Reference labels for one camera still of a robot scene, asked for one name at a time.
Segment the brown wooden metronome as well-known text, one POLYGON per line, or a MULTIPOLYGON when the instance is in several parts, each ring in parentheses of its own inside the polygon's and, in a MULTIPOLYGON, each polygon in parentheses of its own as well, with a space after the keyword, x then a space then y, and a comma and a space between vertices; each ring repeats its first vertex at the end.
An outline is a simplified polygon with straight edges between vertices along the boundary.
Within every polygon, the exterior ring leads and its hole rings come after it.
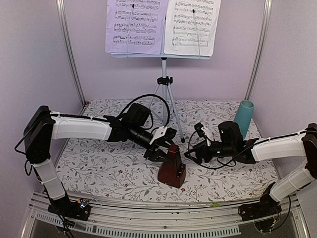
POLYGON ((180 188, 186 177, 186 165, 182 163, 179 147, 171 145, 168 153, 172 163, 162 163, 158 171, 158 181, 169 186, 180 188))

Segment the white sheet music page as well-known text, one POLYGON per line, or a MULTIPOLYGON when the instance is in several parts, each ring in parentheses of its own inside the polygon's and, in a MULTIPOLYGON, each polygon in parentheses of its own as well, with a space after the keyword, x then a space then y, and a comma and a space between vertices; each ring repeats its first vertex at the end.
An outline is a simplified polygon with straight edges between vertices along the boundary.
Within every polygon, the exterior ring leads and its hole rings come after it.
POLYGON ((219 0, 170 0, 165 20, 164 53, 211 57, 220 6, 219 0))

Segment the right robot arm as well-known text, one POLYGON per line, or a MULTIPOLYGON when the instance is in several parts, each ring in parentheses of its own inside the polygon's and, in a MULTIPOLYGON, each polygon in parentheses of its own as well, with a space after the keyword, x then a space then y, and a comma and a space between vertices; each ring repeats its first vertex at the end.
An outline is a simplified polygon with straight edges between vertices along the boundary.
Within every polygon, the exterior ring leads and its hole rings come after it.
POLYGON ((244 140, 239 125, 225 121, 218 125, 220 141, 212 140, 211 132, 201 123, 194 126, 195 132, 204 141, 188 146, 185 157, 200 165, 212 158, 230 157, 242 164, 255 164, 264 160, 303 157, 299 168, 288 176, 270 185, 256 206, 260 216, 267 216, 275 209, 275 202, 301 190, 317 179, 317 125, 310 123, 306 129, 289 135, 273 138, 244 140))

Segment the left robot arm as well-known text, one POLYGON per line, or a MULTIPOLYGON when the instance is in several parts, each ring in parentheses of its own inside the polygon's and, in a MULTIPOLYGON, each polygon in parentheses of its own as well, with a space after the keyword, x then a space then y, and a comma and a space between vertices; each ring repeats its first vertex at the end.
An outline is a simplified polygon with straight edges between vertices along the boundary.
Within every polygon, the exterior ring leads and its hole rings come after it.
POLYGON ((118 116, 103 118, 68 115, 51 111, 48 106, 40 106, 23 131, 23 137, 14 150, 24 144, 22 152, 31 164, 54 200, 55 208, 63 215, 70 215, 73 203, 66 199, 66 191, 57 176, 51 161, 50 146, 52 140, 91 139, 106 142, 125 142, 130 140, 145 148, 144 158, 152 162, 171 163, 172 158, 162 151, 173 144, 176 130, 161 126, 154 133, 143 126, 151 115, 151 110, 141 104, 132 103, 128 111, 118 116))

